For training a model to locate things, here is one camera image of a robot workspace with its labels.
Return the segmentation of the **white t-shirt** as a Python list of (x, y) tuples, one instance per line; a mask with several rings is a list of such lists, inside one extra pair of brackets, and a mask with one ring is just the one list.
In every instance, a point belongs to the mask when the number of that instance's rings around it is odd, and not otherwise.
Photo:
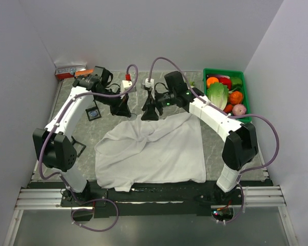
[(199, 119), (187, 112), (158, 121), (123, 121), (94, 147), (102, 188), (129, 192), (134, 183), (206, 181)]

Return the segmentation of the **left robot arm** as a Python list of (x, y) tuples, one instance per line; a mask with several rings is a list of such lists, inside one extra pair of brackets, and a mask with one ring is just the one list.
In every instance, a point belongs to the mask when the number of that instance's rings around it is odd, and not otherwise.
[(110, 89), (113, 74), (104, 67), (96, 66), (89, 75), (79, 75), (74, 79), (70, 94), (53, 120), (43, 129), (35, 129), (33, 143), (38, 160), (38, 170), (43, 180), (42, 166), (54, 171), (73, 191), (73, 200), (80, 206), (91, 201), (91, 192), (86, 190), (87, 179), (75, 167), (76, 149), (72, 143), (72, 134), (82, 114), (98, 101), (109, 106), (113, 116), (131, 117), (128, 107), (128, 93), (134, 89), (129, 72), (125, 75), (126, 85), (120, 85), (117, 91)]

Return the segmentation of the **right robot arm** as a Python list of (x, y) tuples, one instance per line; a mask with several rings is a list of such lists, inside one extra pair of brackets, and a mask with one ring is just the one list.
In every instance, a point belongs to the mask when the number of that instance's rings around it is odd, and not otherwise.
[(226, 204), (232, 198), (231, 190), (237, 185), (243, 166), (258, 154), (256, 129), (253, 124), (232, 119), (220, 112), (198, 88), (184, 81), (179, 71), (164, 76), (166, 92), (159, 93), (155, 82), (147, 78), (142, 89), (148, 97), (142, 108), (142, 120), (158, 120), (165, 107), (176, 105), (196, 116), (213, 129), (223, 140), (223, 170), (216, 182), (219, 187), (214, 191), (215, 201)]

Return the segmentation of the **orange tube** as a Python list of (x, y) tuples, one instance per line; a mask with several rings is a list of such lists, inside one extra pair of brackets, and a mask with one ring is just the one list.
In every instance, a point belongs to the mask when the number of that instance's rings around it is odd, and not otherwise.
[(93, 73), (93, 69), (86, 69), (86, 70), (80, 70), (76, 71), (74, 73), (74, 77), (79, 77), (79, 76), (88, 76)]

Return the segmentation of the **orange toy fruit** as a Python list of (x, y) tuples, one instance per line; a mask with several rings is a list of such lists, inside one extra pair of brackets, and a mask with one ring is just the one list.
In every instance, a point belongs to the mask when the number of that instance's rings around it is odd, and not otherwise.
[(219, 79), (216, 78), (216, 77), (209, 77), (207, 80), (206, 80), (206, 87), (209, 88), (212, 84), (214, 83), (218, 83), (219, 82)]

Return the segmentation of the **toy napa cabbage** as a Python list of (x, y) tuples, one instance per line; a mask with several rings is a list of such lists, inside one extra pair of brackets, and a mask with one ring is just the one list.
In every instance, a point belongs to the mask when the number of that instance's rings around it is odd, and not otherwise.
[(206, 90), (208, 99), (220, 110), (224, 110), (227, 105), (228, 92), (228, 87), (219, 82), (211, 84)]

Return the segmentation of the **red white box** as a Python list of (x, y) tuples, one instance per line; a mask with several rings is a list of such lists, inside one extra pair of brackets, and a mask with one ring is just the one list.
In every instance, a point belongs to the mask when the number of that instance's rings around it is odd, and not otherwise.
[(84, 71), (86, 69), (86, 65), (57, 68), (55, 71), (55, 76), (58, 80), (73, 78), (77, 72)]

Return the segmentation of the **toy carrot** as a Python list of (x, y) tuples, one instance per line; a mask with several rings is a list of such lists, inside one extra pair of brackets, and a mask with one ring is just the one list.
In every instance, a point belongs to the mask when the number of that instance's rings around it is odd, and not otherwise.
[(227, 113), (227, 114), (229, 114), (229, 113), (231, 113), (232, 112), (232, 110), (233, 110), (233, 105), (231, 105), (231, 104), (228, 104), (228, 105), (226, 105), (226, 107), (224, 108), (224, 112), (225, 113)]

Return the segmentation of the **green plastic crate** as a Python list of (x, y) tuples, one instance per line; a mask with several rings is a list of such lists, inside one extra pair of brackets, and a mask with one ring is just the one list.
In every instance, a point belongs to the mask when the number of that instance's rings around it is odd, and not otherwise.
[(209, 77), (238, 77), (243, 80), (243, 86), (241, 88), (235, 88), (236, 91), (240, 91), (243, 93), (244, 98), (242, 104), (247, 108), (246, 114), (250, 114), (251, 108), (249, 106), (248, 94), (247, 94), (247, 86), (244, 78), (244, 74), (241, 71), (234, 71), (234, 70), (223, 70), (223, 69), (212, 69), (212, 68), (204, 68), (203, 69), (203, 85), (204, 85), (204, 92), (206, 92), (206, 80)]

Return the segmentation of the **red toy pepper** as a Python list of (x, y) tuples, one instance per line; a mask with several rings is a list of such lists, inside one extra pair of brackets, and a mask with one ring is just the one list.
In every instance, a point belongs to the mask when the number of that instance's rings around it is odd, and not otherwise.
[(229, 90), (232, 89), (232, 81), (231, 81), (230, 78), (228, 78), (228, 77), (219, 77), (218, 80), (219, 80), (219, 82), (220, 82), (221, 84), (227, 86), (227, 88), (228, 88)]

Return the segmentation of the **orange toy pumpkin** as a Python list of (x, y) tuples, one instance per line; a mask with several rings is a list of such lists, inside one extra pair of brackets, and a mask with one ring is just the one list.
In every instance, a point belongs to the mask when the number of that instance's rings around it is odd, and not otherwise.
[(229, 95), (229, 102), (232, 105), (242, 104), (244, 95), (240, 91), (234, 91)]

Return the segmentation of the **pink toy onion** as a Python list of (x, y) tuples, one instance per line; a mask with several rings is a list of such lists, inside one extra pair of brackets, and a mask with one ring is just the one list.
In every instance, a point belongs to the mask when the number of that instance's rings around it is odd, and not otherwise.
[(234, 116), (245, 115), (247, 108), (243, 104), (237, 104), (234, 105), (232, 112)]

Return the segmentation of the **green toy pepper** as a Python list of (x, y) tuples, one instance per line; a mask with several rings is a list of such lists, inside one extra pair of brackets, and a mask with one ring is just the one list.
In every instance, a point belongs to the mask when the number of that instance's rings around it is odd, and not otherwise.
[(230, 77), (232, 83), (232, 89), (241, 88), (243, 86), (243, 80), (238, 77)]

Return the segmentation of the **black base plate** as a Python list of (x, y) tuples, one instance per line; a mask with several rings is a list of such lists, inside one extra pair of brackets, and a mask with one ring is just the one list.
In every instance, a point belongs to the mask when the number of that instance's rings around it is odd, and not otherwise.
[(240, 206), (250, 202), (269, 202), (275, 193), (271, 181), (242, 181), (244, 198), (239, 188), (223, 193), (214, 181), (192, 181), (166, 184), (136, 183), (129, 192), (100, 188), (94, 182), (86, 187), (86, 196), (74, 198), (62, 193), (61, 207), (89, 209), (94, 218), (111, 216), (188, 215), (211, 216), (214, 207)]

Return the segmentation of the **aluminium rail frame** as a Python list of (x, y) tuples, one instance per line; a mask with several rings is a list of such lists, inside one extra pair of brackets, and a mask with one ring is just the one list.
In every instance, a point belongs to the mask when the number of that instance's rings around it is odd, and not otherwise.
[(89, 210), (95, 217), (183, 215), (213, 216), (219, 210), (232, 208), (277, 207), (290, 245), (298, 245), (286, 201), (280, 186), (270, 179), (265, 165), (245, 165), (239, 185), (227, 194), (214, 198), (214, 180), (204, 183), (135, 183), (129, 192), (101, 188), (89, 181), (90, 201), (77, 202), (62, 180), (31, 180), (21, 188), (4, 245), (13, 245), (23, 212), (26, 210)]

